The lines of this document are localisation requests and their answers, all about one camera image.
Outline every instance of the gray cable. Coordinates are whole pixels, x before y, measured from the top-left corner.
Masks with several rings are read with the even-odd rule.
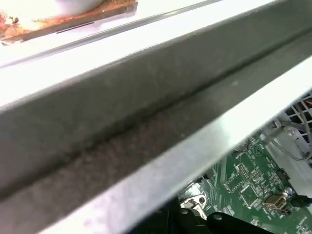
[[[308,158],[298,158],[295,155],[293,155],[291,152],[285,150],[280,144],[278,144],[273,138],[271,138],[266,132],[262,130],[262,134],[274,145],[276,146],[280,151],[287,154],[288,156],[292,157],[296,161],[306,161]]]
[[[299,123],[294,123],[294,122],[290,122],[290,121],[281,121],[281,125],[283,127],[292,127],[292,128],[298,129],[304,133],[307,133],[305,126],[302,124],[299,124]]]
[[[306,129],[306,133],[308,134],[308,140],[309,140],[309,144],[310,144],[310,151],[307,153],[306,157],[303,158],[303,159],[309,160],[312,157],[312,133],[311,133],[311,129],[309,127],[308,120],[307,120],[306,116],[304,115],[302,109],[298,105],[298,103],[296,103],[294,106],[299,111],[300,116],[301,116],[301,118],[303,120],[304,127]]]
[[[307,161],[312,157],[312,133],[311,133],[311,129],[309,127],[308,121],[306,116],[304,115],[302,109],[300,108],[300,106],[298,104],[294,105],[296,107],[296,109],[299,111],[300,116],[303,120],[304,123],[304,128],[305,128],[305,132],[308,134],[308,139],[309,139],[309,144],[310,144],[310,151],[307,153],[307,155],[303,158],[298,158],[295,155],[293,155],[292,153],[290,153],[289,151],[285,150],[280,144],[278,144],[273,138],[271,138],[266,132],[264,132],[262,130],[262,134],[274,145],[276,146],[280,151],[282,151],[283,153],[287,154],[288,156],[292,157],[294,160],[302,162],[302,161]]]

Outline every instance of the circuit board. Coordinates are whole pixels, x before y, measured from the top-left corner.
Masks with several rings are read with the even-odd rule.
[[[208,179],[194,183],[179,198],[205,195],[206,215],[223,212],[274,234],[312,234],[312,215],[307,208],[292,207],[285,198],[291,214],[284,215],[264,204],[273,194],[293,190],[278,170],[260,139],[251,137],[245,151],[224,157],[210,169]]]

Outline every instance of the screw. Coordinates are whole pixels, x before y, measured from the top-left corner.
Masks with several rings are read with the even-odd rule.
[[[291,137],[294,136],[294,134],[295,134],[294,130],[289,130],[287,133],[288,133],[288,135],[290,135]]]
[[[199,202],[200,202],[201,204],[203,204],[203,203],[205,202],[205,199],[204,199],[203,197],[201,197],[201,198],[199,199]]]
[[[222,220],[222,216],[219,215],[219,214],[215,214],[215,215],[214,215],[214,219],[216,219],[216,220]]]
[[[187,213],[188,213],[188,210],[186,210],[186,209],[182,209],[182,210],[181,210],[181,214],[186,215]]]

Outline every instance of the white plastic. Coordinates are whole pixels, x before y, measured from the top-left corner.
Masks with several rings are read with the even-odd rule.
[[[0,10],[14,17],[54,19],[86,13],[103,0],[0,0]]]

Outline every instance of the motherboard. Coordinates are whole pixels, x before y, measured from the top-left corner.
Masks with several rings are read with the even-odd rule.
[[[290,204],[295,190],[262,144],[251,137],[246,149],[215,164],[179,195],[204,196],[203,212],[223,212],[274,234],[312,234],[312,214]]]

